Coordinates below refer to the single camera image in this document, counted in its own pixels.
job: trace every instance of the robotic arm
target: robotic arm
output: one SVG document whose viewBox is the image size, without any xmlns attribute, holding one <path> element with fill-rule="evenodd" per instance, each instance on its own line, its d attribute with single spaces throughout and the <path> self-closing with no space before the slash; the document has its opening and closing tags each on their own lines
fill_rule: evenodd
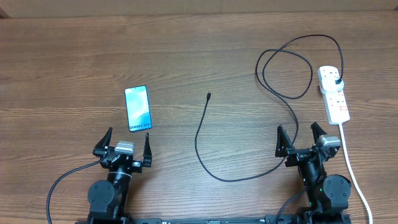
<svg viewBox="0 0 398 224">
<path fill-rule="evenodd" d="M 101 162 L 104 169 L 109 169 L 108 178 L 95 182 L 88 190 L 90 213 L 87 222 L 76 224 L 132 224 L 131 216 L 124 213 L 126 206 L 131 174 L 141 173 L 143 167 L 151 167 L 152 153 L 149 146 L 149 134 L 146 134 L 144 146 L 144 160 L 133 159 L 134 144 L 119 141 L 116 147 L 109 146 L 112 128 L 94 147 L 93 154 L 102 158 L 109 151 L 109 155 Z"/>
<path fill-rule="evenodd" d="M 333 158 L 341 147 L 336 136 L 327 135 L 315 122 L 311 125 L 314 144 L 308 149 L 295 149 L 282 126 L 278 127 L 276 157 L 286 157 L 286 167 L 298 167 L 309 207 L 299 208 L 295 215 L 284 215 L 282 220 L 299 223 L 351 223 L 349 215 L 343 210 L 348 208 L 351 182 L 342 175 L 329 175 L 323 163 Z M 276 223 L 275 215 L 266 216 L 267 224 Z"/>
</svg>

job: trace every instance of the samsung galaxy phone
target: samsung galaxy phone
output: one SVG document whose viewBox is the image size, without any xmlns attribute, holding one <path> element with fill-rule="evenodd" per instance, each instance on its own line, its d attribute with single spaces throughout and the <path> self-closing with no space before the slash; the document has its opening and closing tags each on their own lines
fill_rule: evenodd
<svg viewBox="0 0 398 224">
<path fill-rule="evenodd" d="M 130 132 L 152 128 L 146 86 L 125 89 L 127 119 Z"/>
</svg>

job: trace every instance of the white cable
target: white cable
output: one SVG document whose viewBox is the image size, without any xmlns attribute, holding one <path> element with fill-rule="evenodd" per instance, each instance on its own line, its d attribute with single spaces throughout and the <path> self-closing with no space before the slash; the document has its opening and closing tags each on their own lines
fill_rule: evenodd
<svg viewBox="0 0 398 224">
<path fill-rule="evenodd" d="M 363 204 L 366 207 L 366 211 L 368 212 L 368 216 L 369 216 L 369 224 L 373 224 L 373 217 L 372 217 L 371 208 L 369 207 L 368 202 L 365 199 L 365 196 L 362 194 L 361 189 L 359 189 L 358 183 L 356 182 L 356 179 L 355 179 L 355 176 L 354 176 L 354 172 L 353 172 L 353 170 L 351 168 L 351 164 L 349 163 L 346 140 L 344 138 L 343 125 L 341 123 L 339 123 L 338 127 L 340 128 L 341 142 L 343 143 L 344 156 L 346 158 L 346 163 L 347 163 L 349 174 L 351 175 L 351 179 L 354 182 L 354 186 L 355 186 L 356 191 L 358 192 L 359 196 L 361 197 L 361 199 L 363 201 Z"/>
</svg>

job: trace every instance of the wood grain surface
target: wood grain surface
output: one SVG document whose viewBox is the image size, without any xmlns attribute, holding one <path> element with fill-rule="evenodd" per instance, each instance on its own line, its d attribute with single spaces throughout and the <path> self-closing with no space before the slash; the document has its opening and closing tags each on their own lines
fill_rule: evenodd
<svg viewBox="0 0 398 224">
<path fill-rule="evenodd" d="M 194 138 L 208 91 L 212 97 L 198 138 L 209 170 L 235 179 L 274 167 L 277 126 L 292 137 L 294 121 L 261 88 L 254 66 L 262 51 L 294 37 L 328 34 L 341 45 L 351 120 L 344 127 L 351 164 L 375 223 L 398 222 L 398 13 L 306 12 L 185 16 L 10 19 L 0 21 L 0 223 L 46 223 L 45 199 L 66 171 L 93 162 L 93 146 L 114 128 L 112 145 L 136 144 L 129 133 L 124 89 L 146 85 L 154 127 L 152 168 L 134 174 L 127 211 L 136 218 L 261 217 L 275 214 L 303 188 L 296 168 L 280 167 L 254 180 L 211 178 L 195 154 Z M 290 44 L 314 70 L 340 68 L 326 38 Z M 329 134 L 318 80 L 299 100 L 288 100 L 300 121 L 296 147 L 309 147 L 310 125 Z M 301 59 L 279 54 L 267 69 L 283 94 L 304 91 L 310 79 Z M 343 152 L 326 164 L 349 177 Z M 52 197 L 53 222 L 74 223 L 88 214 L 90 185 L 106 178 L 100 166 L 72 174 Z M 292 213 L 305 196 L 289 205 Z M 354 223 L 366 223 L 355 189 Z"/>
<path fill-rule="evenodd" d="M 0 0 L 5 18 L 394 10 L 398 0 Z"/>
</svg>

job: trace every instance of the black wire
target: black wire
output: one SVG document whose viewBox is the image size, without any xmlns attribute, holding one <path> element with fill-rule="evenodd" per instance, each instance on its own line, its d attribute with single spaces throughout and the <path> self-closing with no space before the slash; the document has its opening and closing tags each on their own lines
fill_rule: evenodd
<svg viewBox="0 0 398 224">
<path fill-rule="evenodd" d="M 108 155 L 109 155 L 109 151 L 106 151 L 106 154 L 105 154 L 100 160 L 95 161 L 95 162 L 93 162 L 93 163 L 91 163 L 91 164 L 87 164 L 87 165 L 84 165 L 84 166 L 82 166 L 82 167 L 73 169 L 73 170 L 71 170 L 71 171 L 68 171 L 68 172 L 64 173 L 62 176 L 60 176 L 60 177 L 55 181 L 55 183 L 53 184 L 53 186 L 52 186 L 51 189 L 50 189 L 49 195 L 47 196 L 47 203 L 46 203 L 46 206 L 45 206 L 45 211 L 47 212 L 47 221 L 49 222 L 49 224 L 52 224 L 52 222 L 51 222 L 51 216 L 50 216 L 50 199 L 51 199 L 52 192 L 53 192 L 54 189 L 55 189 L 55 186 L 57 186 L 57 184 L 58 184 L 64 177 L 66 177 L 67 175 L 72 174 L 72 173 L 74 173 L 74 172 L 76 172 L 76 171 L 79 171 L 79 170 L 82 170 L 82 169 L 86 169 L 86 168 L 91 167 L 91 166 L 93 166 L 93 165 L 97 165 L 97 164 L 99 164 L 100 162 L 104 161 L 104 160 L 107 158 Z"/>
<path fill-rule="evenodd" d="M 271 170 L 269 170 L 269 171 L 267 171 L 267 172 L 265 172 L 265 173 L 263 173 L 263 174 L 255 175 L 255 176 L 253 176 L 253 177 L 246 177 L 246 178 L 236 179 L 236 180 L 224 180 L 224 179 L 221 179 L 221 178 L 216 177 L 215 175 L 213 175 L 213 174 L 206 168 L 206 166 L 204 165 L 204 163 L 201 161 L 200 156 L 199 156 L 199 152 L 198 152 L 198 148 L 197 148 L 198 134 L 199 134 L 199 130 L 200 130 L 201 124 L 202 124 L 202 122 L 203 122 L 203 118 L 205 117 L 206 108 L 207 108 L 207 104 L 209 103 L 209 99 L 210 99 L 210 97 L 208 97 L 208 99 L 207 99 L 207 101 L 206 101 L 205 109 L 203 110 L 203 115 L 201 116 L 199 128 L 198 128 L 198 131 L 197 131 L 197 135 L 195 136 L 195 151 L 197 152 L 197 156 L 198 156 L 198 159 L 199 159 L 199 162 L 200 162 L 201 166 L 205 169 L 205 171 L 206 171 L 210 176 L 214 177 L 215 179 L 217 179 L 217 180 L 219 180 L 219 181 L 223 181 L 223 182 L 238 182 L 238 181 L 243 181 L 243 180 L 250 180 L 250 179 L 255 179 L 255 178 L 258 178 L 258 177 L 262 177 L 263 175 L 269 174 L 270 172 L 276 170 L 276 169 L 285 161 L 285 158 L 283 158 L 283 159 L 279 162 L 279 164 L 276 165 L 276 166 L 275 166 L 274 168 L 272 168 Z"/>
<path fill-rule="evenodd" d="M 309 186 L 304 187 L 303 190 L 301 190 L 299 193 L 297 193 L 296 195 L 294 195 L 293 197 L 291 197 L 288 201 L 286 201 L 286 202 L 283 204 L 283 206 L 280 208 L 278 214 L 276 215 L 275 224 L 278 224 L 280 214 L 282 214 L 283 210 L 285 209 L 285 207 L 286 207 L 290 202 L 293 202 L 294 199 L 296 199 L 296 198 L 299 197 L 300 195 L 304 194 L 304 192 L 310 190 L 311 188 L 313 188 L 314 186 L 317 185 L 319 179 L 321 178 L 322 165 L 323 165 L 322 160 L 321 160 L 321 154 L 320 154 L 319 152 L 317 152 L 317 154 L 318 154 L 318 160 L 319 160 L 319 173 L 318 173 L 318 177 L 315 179 L 315 181 L 314 181 L 314 183 L 313 183 L 312 185 L 309 185 Z"/>
<path fill-rule="evenodd" d="M 299 54 L 297 54 L 297 53 L 295 53 L 295 52 L 291 52 L 291 51 L 288 51 L 288 50 L 283 50 L 283 48 L 285 48 L 285 47 L 286 47 L 287 45 L 289 45 L 291 42 L 293 42 L 293 41 L 295 41 L 295 40 L 298 40 L 298 39 L 301 39 L 301 38 L 304 38 L 304 37 L 327 37 L 327 38 L 330 38 L 330 39 L 337 45 L 338 50 L 339 50 L 339 53 L 340 53 L 340 58 L 341 58 L 341 76 L 340 76 L 340 79 L 338 79 L 338 80 L 336 81 L 336 83 L 340 83 L 340 82 L 341 82 L 341 79 L 343 78 L 343 53 L 341 52 L 341 48 L 340 48 L 338 42 L 337 42 L 334 38 L 332 38 L 332 37 L 330 37 L 330 36 L 328 36 L 328 35 L 323 35 L 323 34 L 312 34 L 312 35 L 304 35 L 304 36 L 301 36 L 301 37 L 294 38 L 293 40 L 291 40 L 291 41 L 287 42 L 286 44 L 284 44 L 283 46 L 281 46 L 279 49 L 268 49 L 268 50 L 264 51 L 264 52 L 260 55 L 260 57 L 259 57 L 259 59 L 257 60 L 257 63 L 256 63 L 256 77 L 257 77 L 258 82 L 259 82 L 259 83 L 262 85 L 262 87 L 264 87 L 267 91 L 271 92 L 273 95 L 275 95 L 276 97 L 278 97 L 282 102 L 284 102 L 285 105 L 288 107 L 288 109 L 290 110 L 290 112 L 291 112 L 292 115 L 293 115 L 294 121 L 295 121 L 295 123 L 296 123 L 296 132 L 295 132 L 295 134 L 294 134 L 294 138 L 293 138 L 292 143 L 295 142 L 295 140 L 296 140 L 296 138 L 297 138 L 297 135 L 298 135 L 298 133 L 299 133 L 299 120 L 297 119 L 297 116 L 296 116 L 296 114 L 294 113 L 293 109 L 290 107 L 290 105 L 289 105 L 283 98 L 290 99 L 290 100 L 296 100 L 296 99 L 299 99 L 299 98 L 303 97 L 303 96 L 307 93 L 308 89 L 309 89 L 310 86 L 311 86 L 312 78 L 313 78 L 313 69 L 312 69 L 311 63 L 310 63 L 305 57 L 303 57 L 303 56 L 301 56 L 301 55 L 299 55 Z M 265 83 L 265 85 L 264 85 L 264 84 L 260 81 L 260 78 L 259 78 L 259 75 L 258 75 L 257 70 L 258 70 L 259 62 L 260 62 L 260 59 L 262 58 L 262 56 L 263 56 L 265 53 L 270 52 L 270 51 L 274 51 L 275 53 L 273 53 L 273 54 L 271 55 L 271 57 L 268 59 L 268 61 L 266 62 L 266 64 L 264 65 L 264 67 L 263 67 L 263 69 L 262 69 L 262 79 L 264 80 L 264 83 Z M 310 81 L 309 81 L 308 86 L 307 86 L 307 88 L 305 89 L 305 91 L 304 91 L 301 95 L 299 95 L 299 96 L 285 96 L 285 95 L 283 95 L 283 94 L 277 92 L 276 90 L 274 90 L 274 89 L 267 83 L 266 75 L 265 75 L 265 69 L 266 69 L 268 63 L 271 61 L 271 59 L 272 59 L 277 53 L 279 53 L 279 52 L 285 52 L 285 53 L 288 53 L 288 54 L 296 55 L 296 56 L 300 57 L 301 59 L 303 59 L 303 60 L 308 64 L 308 66 L 310 67 L 310 70 L 311 70 Z M 271 173 L 272 171 L 276 170 L 276 169 L 284 162 L 285 158 L 283 158 L 274 168 L 272 168 L 271 170 L 269 170 L 269 171 L 267 171 L 267 172 L 265 172 L 265 173 L 263 173 L 263 174 L 255 175 L 255 176 L 252 176 L 252 177 L 246 177 L 246 178 L 242 178 L 242 179 L 224 180 L 224 179 L 221 179 L 221 178 L 216 177 L 215 175 L 213 175 L 213 174 L 206 168 L 206 166 L 204 165 L 204 163 L 203 163 L 202 160 L 200 159 L 200 156 L 199 156 L 199 153 L 198 153 L 198 148 L 197 148 L 198 134 L 199 134 L 199 130 L 200 130 L 200 128 L 201 128 L 201 124 L 202 124 L 202 122 L 203 122 L 203 118 L 205 117 L 206 108 L 207 108 L 207 104 L 208 104 L 208 102 L 209 102 L 209 99 L 210 99 L 210 97 L 207 98 L 207 102 L 206 102 L 206 105 L 205 105 L 205 109 L 203 110 L 203 115 L 202 115 L 202 117 L 201 117 L 200 124 L 199 124 L 199 127 L 198 127 L 198 131 L 197 131 L 197 134 L 196 134 L 196 136 L 195 136 L 195 151 L 196 151 L 196 153 L 197 153 L 197 156 L 198 156 L 198 159 L 199 159 L 200 164 L 202 165 L 202 167 L 205 169 L 205 171 L 206 171 L 209 175 L 211 175 L 213 178 L 215 178 L 215 179 L 217 179 L 217 180 L 220 180 L 220 181 L 223 181 L 223 182 L 237 182 L 237 181 L 243 181 L 243 180 L 251 180 L 251 179 L 255 179 L 255 178 L 258 178 L 258 177 L 262 177 L 263 175 L 267 175 L 267 174 Z"/>
</svg>

